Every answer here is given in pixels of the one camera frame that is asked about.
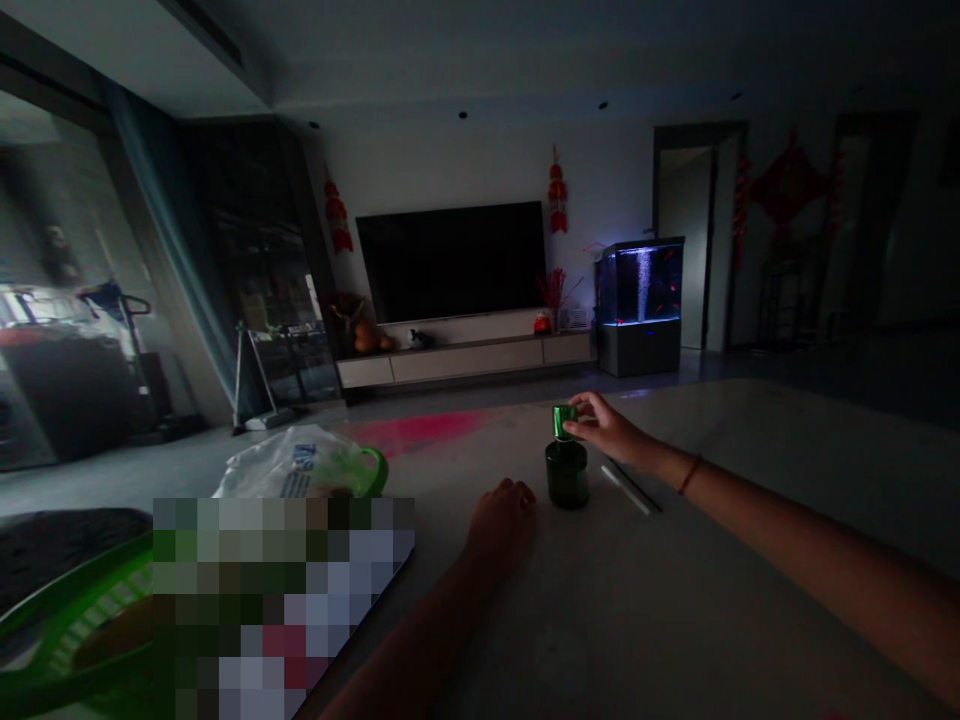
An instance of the red string bracelet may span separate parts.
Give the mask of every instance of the red string bracelet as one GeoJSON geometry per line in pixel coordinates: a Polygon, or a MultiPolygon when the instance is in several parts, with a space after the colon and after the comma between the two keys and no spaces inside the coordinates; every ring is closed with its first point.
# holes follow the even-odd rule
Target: red string bracelet
{"type": "Polygon", "coordinates": [[[683,482],[680,483],[680,489],[677,490],[677,495],[683,495],[687,491],[687,485],[690,484],[690,478],[693,477],[693,474],[697,471],[697,468],[700,467],[700,461],[703,460],[703,455],[697,455],[697,459],[693,462],[693,467],[690,468],[690,472],[687,473],[687,476],[683,479],[683,482]]]}

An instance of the forearm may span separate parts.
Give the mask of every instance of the forearm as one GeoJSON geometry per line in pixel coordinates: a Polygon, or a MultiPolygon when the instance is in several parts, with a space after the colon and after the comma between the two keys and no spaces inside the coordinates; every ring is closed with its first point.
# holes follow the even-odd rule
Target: forearm
{"type": "Polygon", "coordinates": [[[321,715],[423,717],[479,622],[497,580],[462,555],[321,715]]]}
{"type": "MultiPolygon", "coordinates": [[[[695,457],[662,446],[674,489],[695,457]]],[[[960,709],[960,595],[897,550],[704,461],[687,499],[800,585],[953,709],[960,709]]]]}

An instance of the bottle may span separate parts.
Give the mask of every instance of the bottle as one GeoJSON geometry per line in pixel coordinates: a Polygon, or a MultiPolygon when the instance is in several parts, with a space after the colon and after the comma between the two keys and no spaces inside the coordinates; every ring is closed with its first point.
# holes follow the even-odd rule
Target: bottle
{"type": "Polygon", "coordinates": [[[550,500],[564,510],[579,510],[590,499],[587,488],[587,451],[563,429],[567,420],[576,420],[577,410],[569,405],[553,408],[556,440],[544,451],[547,458],[547,489],[550,500]]]}

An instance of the white table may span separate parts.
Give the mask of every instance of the white table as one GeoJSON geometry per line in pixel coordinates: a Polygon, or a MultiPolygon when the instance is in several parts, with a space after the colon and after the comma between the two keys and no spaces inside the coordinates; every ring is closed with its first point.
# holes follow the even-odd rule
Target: white table
{"type": "MultiPolygon", "coordinates": [[[[657,437],[960,575],[960,439],[751,380],[612,397],[657,437]]],[[[759,556],[664,486],[644,516],[590,451],[590,504],[547,498],[549,405],[344,426],[392,454],[417,548],[298,717],[315,717],[456,557],[509,476],[541,501],[529,566],[498,594],[441,717],[950,717],[759,556]],[[431,428],[438,439],[425,439],[431,428]]]]}

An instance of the television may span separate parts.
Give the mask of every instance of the television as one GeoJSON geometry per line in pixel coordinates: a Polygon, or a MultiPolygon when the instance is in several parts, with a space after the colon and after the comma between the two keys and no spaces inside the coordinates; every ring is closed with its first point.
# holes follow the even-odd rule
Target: television
{"type": "Polygon", "coordinates": [[[539,202],[357,218],[380,323],[543,306],[539,202]]]}

